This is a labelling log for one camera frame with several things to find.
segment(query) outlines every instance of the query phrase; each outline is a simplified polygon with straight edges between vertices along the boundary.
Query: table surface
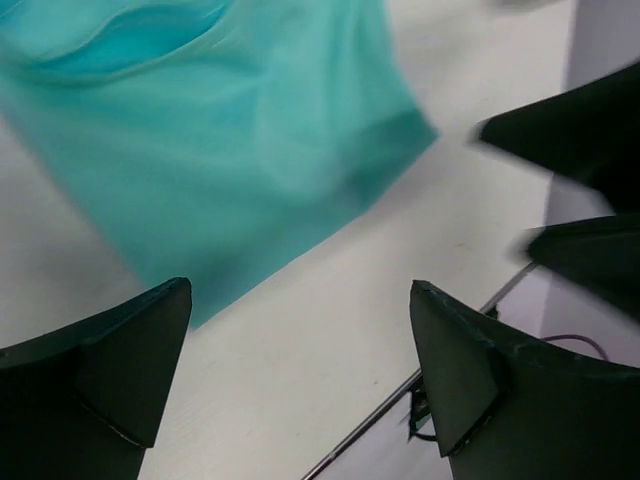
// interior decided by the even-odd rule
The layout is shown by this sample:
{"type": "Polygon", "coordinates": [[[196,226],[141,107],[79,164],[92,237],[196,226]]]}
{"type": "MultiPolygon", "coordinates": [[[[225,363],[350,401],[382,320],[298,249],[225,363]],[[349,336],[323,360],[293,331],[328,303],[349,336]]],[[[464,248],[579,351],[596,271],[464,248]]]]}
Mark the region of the table surface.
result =
{"type": "MultiPolygon", "coordinates": [[[[573,2],[513,3],[389,0],[441,139],[369,214],[189,333],[141,480],[298,480],[417,368],[411,280],[477,307],[521,266],[548,177],[469,139],[560,91],[573,2]]],[[[0,158],[0,346],[140,292],[6,129],[0,158]]]]}

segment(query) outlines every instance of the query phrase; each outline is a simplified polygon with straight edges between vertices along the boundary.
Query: turquoise fabric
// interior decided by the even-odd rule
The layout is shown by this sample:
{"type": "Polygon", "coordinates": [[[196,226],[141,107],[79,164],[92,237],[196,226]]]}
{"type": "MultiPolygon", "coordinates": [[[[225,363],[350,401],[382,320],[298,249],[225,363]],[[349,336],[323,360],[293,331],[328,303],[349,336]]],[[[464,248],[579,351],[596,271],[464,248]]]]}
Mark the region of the turquoise fabric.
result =
{"type": "Polygon", "coordinates": [[[0,0],[0,107],[149,286],[209,319],[434,140],[383,0],[0,0]]]}

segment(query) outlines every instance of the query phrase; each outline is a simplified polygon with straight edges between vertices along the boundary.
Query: teal cloth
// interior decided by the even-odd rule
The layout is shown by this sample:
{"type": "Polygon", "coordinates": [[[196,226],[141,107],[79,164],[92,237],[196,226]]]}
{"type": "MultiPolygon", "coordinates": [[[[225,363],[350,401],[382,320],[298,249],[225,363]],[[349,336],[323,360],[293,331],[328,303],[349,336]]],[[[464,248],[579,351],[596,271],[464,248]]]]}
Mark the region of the teal cloth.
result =
{"type": "Polygon", "coordinates": [[[435,134],[383,0],[0,0],[0,107],[199,325],[365,212],[435,134]]]}

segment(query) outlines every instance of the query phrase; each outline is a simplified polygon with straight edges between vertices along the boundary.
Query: white table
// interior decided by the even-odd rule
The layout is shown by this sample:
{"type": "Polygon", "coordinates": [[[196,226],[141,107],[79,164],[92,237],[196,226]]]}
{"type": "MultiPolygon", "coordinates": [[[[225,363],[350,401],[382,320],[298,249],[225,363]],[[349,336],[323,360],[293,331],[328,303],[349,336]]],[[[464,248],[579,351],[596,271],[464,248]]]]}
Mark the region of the white table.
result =
{"type": "MultiPolygon", "coordinates": [[[[467,145],[560,91],[572,3],[389,0],[399,60],[442,138],[364,218],[190,332],[142,480],[297,480],[416,368],[411,280],[479,306],[518,269],[548,178],[467,145]]],[[[140,287],[9,134],[0,137],[0,345],[140,287]]]]}

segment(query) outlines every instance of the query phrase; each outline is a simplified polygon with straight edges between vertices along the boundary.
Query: purple cable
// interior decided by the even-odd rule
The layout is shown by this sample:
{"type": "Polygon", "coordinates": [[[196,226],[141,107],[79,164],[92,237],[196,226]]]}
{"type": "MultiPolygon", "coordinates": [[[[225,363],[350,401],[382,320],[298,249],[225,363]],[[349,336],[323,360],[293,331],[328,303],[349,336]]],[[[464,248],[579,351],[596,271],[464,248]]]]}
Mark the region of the purple cable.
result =
{"type": "Polygon", "coordinates": [[[602,346],[600,346],[600,344],[595,340],[592,340],[589,337],[585,337],[584,335],[552,335],[550,337],[541,338],[541,340],[544,340],[545,342],[555,342],[557,340],[577,340],[579,342],[588,343],[596,350],[596,352],[598,352],[598,355],[600,355],[603,360],[607,362],[610,361],[609,355],[607,355],[607,352],[604,351],[604,348],[602,348],[602,346]]]}

